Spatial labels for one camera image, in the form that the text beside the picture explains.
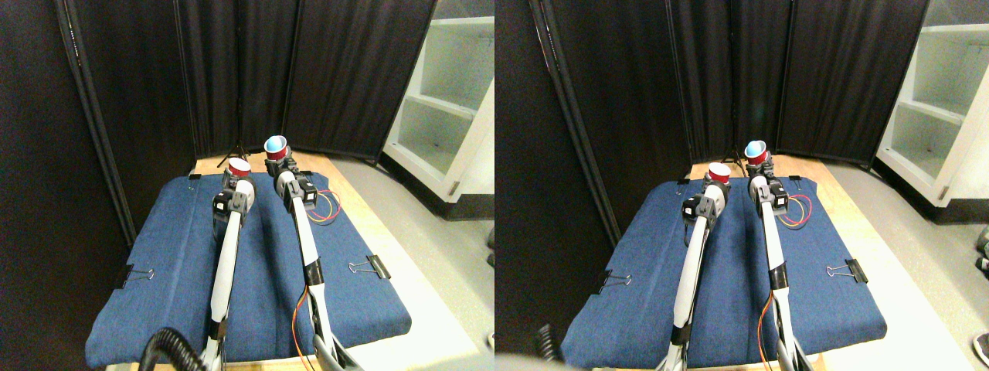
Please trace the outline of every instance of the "table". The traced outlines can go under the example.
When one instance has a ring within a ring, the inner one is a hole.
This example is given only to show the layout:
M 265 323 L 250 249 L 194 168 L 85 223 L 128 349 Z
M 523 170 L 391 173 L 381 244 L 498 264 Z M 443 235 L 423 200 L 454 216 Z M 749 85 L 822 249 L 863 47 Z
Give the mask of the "table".
M 777 176 L 800 175 L 817 182 L 817 196 L 845 246 L 868 275 L 869 291 L 886 318 L 886 337 L 818 356 L 822 370 L 969 370 L 971 364 L 955 345 L 934 308 L 824 163 L 788 155 L 772 157 Z M 744 176 L 736 165 L 733 177 Z M 690 179 L 703 178 L 707 163 L 693 165 Z M 763 369 L 761 364 L 718 370 Z
M 412 317 L 412 328 L 405 335 L 390 337 L 372 343 L 349 348 L 350 354 L 367 371 L 427 369 L 429 365 L 475 354 L 478 348 L 457 323 L 453 314 L 440 299 L 436 290 L 412 262 L 395 237 L 385 228 L 364 199 L 347 182 L 343 174 L 324 155 L 293 151 L 293 158 L 302 170 L 320 173 L 329 179 L 329 187 L 340 196 L 347 216 L 375 254 L 388 261 L 392 273 L 392 285 L 402 298 Z M 226 166 L 217 168 L 222 156 L 204 158 L 196 163 L 195 174 L 218 174 Z M 264 153 L 248 156 L 252 172 L 265 172 Z M 269 184 L 258 184 L 272 187 Z M 137 364 L 114 365 L 108 371 L 137 370 Z M 172 370 L 169 365 L 158 365 L 155 370 Z M 288 371 L 305 370 L 298 357 L 255 362 L 229 363 L 232 371 Z

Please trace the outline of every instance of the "blue tablecloth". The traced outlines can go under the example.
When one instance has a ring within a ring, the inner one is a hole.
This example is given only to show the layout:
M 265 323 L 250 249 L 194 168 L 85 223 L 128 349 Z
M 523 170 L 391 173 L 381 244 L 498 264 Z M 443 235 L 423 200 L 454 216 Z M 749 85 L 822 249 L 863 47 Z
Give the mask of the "blue tablecloth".
M 781 179 L 791 194 L 813 200 L 813 216 L 800 231 L 782 224 L 795 336 L 813 354 L 882 338 L 886 321 L 865 283 L 829 277 L 826 266 L 853 258 L 817 198 L 817 184 L 802 190 Z M 762 222 L 749 198 L 748 179 L 732 178 L 728 205 L 704 251 L 687 365 L 710 367 L 760 362 L 756 327 L 769 294 Z M 655 368 L 666 356 L 673 306 L 686 246 L 680 204 L 700 192 L 701 181 L 656 187 L 618 242 L 607 268 L 632 276 L 629 286 L 592 295 L 567 332 L 561 350 L 581 367 Z M 799 217 L 791 205 L 791 218 Z M 868 267 L 862 267 L 867 274 Z M 775 359 L 774 323 L 763 323 L 766 355 Z
M 305 287 L 292 217 L 270 176 L 251 177 L 257 185 L 255 202 L 240 231 L 227 320 L 230 362 L 296 355 L 292 312 Z M 327 187 L 322 175 L 314 174 L 312 181 L 319 189 Z M 220 183 L 220 175 L 182 177 L 161 190 L 128 259 L 134 269 L 154 269 L 154 278 L 114 291 L 86 341 L 90 367 L 139 361 L 147 340 L 163 326 L 178 329 L 195 349 L 202 349 L 220 253 L 211 209 Z M 319 210 L 325 213 L 327 206 L 320 201 Z M 372 252 L 347 218 L 343 201 L 344 211 L 332 225 L 313 224 L 332 331 L 345 347 L 407 333 L 411 318 L 391 282 L 348 269 L 348 262 L 367 261 Z M 217 233 L 222 237 L 223 230 Z M 303 352 L 312 354 L 307 306 L 299 312 L 296 330 Z

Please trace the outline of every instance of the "black hose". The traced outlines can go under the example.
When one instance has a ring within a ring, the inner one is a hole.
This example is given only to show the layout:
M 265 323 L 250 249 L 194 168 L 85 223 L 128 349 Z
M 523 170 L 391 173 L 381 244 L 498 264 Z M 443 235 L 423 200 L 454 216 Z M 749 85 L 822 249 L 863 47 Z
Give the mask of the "black hose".
M 206 371 L 206 365 L 199 359 L 196 351 L 192 350 L 189 341 L 175 328 L 162 327 L 156 332 L 140 358 L 140 371 L 154 370 L 158 357 L 165 356 L 178 371 Z

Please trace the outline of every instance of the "black binder clip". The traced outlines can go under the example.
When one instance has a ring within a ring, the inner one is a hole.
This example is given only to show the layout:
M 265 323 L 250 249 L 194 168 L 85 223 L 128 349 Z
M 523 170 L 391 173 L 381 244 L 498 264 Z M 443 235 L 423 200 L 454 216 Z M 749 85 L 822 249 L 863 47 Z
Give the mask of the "black binder clip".
M 790 180 L 797 186 L 797 191 L 803 190 L 803 178 L 800 175 L 790 175 Z
M 199 180 L 199 178 L 202 178 L 202 177 L 203 177 L 203 175 L 200 175 L 200 174 L 189 174 L 189 190 L 190 191 L 196 189 L 196 187 L 193 187 L 192 186 L 192 184 L 193 184 L 192 181 L 193 180 Z
M 608 283 L 608 281 L 612 278 L 620 279 L 621 281 Z M 611 269 L 607 269 L 601 272 L 601 274 L 598 276 L 598 281 L 601 282 L 601 286 L 597 288 L 596 293 L 593 293 L 594 295 L 601 295 L 601 292 L 604 291 L 605 287 L 610 287 L 615 285 L 628 286 L 630 283 L 632 283 L 632 276 L 631 275 L 615 276 L 611 274 Z
M 140 276 L 131 278 L 131 273 L 139 273 Z M 136 280 L 148 280 L 148 281 L 150 281 L 152 278 L 154 278 L 154 269 L 136 270 L 136 269 L 134 269 L 134 265 L 133 264 L 128 264 L 128 265 L 125 265 L 124 266 L 124 269 L 121 270 L 120 278 L 119 278 L 120 285 L 117 286 L 117 288 L 118 289 L 123 289 L 123 288 L 127 287 L 127 283 L 128 282 L 131 282 L 131 281 L 136 281 Z
M 384 279 L 384 280 L 392 279 L 392 274 L 388 272 L 387 268 L 385 268 L 385 263 L 381 261 L 381 258 L 378 257 L 378 255 L 368 255 L 367 258 L 368 261 L 365 261 L 363 263 L 357 263 L 357 264 L 347 263 L 348 268 L 350 268 L 350 273 L 371 272 L 371 273 L 377 273 L 379 279 Z M 371 268 L 373 269 L 356 269 L 357 267 L 365 264 L 371 264 Z
M 686 189 L 686 185 L 690 183 L 690 179 L 680 179 L 676 182 L 676 195 L 682 195 L 683 190 Z
M 842 269 L 842 268 L 846 268 L 846 267 L 849 268 L 849 271 L 851 272 L 851 274 L 849 274 L 849 273 L 838 273 L 838 272 L 835 272 L 838 269 Z M 856 282 L 868 283 L 868 277 L 865 277 L 865 272 L 862 271 L 861 265 L 858 265 L 858 260 L 855 260 L 855 259 L 845 259 L 845 265 L 842 265 L 840 267 L 834 267 L 834 268 L 832 268 L 832 267 L 829 266 L 828 267 L 828 275 L 831 276 L 831 277 L 834 277 L 834 276 L 849 276 L 849 277 L 854 277 Z

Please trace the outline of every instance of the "gray floor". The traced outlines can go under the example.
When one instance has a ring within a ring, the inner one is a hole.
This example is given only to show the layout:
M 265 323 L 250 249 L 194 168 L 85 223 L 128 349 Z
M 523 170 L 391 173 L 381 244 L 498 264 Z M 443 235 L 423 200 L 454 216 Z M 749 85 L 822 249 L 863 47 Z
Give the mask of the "gray floor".
M 985 226 L 937 226 L 877 177 L 846 163 L 825 164 L 924 292 L 972 367 L 989 369 L 971 343 L 989 331 L 989 280 L 974 265 L 980 256 L 975 240 Z
M 495 270 L 486 259 L 493 221 L 447 222 L 429 212 L 380 166 L 331 157 L 422 271 L 478 349 L 495 330 Z

